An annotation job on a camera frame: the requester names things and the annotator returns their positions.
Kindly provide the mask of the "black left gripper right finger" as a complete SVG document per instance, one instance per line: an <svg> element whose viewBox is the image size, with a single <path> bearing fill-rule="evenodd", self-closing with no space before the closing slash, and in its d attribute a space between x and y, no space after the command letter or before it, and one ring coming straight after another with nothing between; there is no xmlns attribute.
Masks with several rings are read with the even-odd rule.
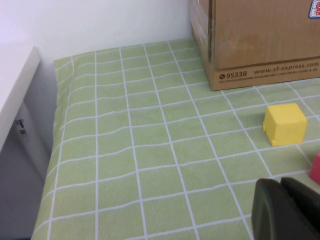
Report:
<svg viewBox="0 0 320 240"><path fill-rule="evenodd" d="M320 238L320 194L292 177L283 177L281 186L285 189L297 216L298 226L294 229L303 240Z"/></svg>

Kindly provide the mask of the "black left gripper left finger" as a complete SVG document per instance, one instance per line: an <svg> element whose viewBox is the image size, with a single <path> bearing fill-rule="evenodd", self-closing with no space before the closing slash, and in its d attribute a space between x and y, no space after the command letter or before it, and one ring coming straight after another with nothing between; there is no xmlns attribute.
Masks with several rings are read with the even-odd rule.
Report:
<svg viewBox="0 0 320 240"><path fill-rule="evenodd" d="M273 179L255 184L251 213L255 240L306 240L308 228L288 192Z"/></svg>

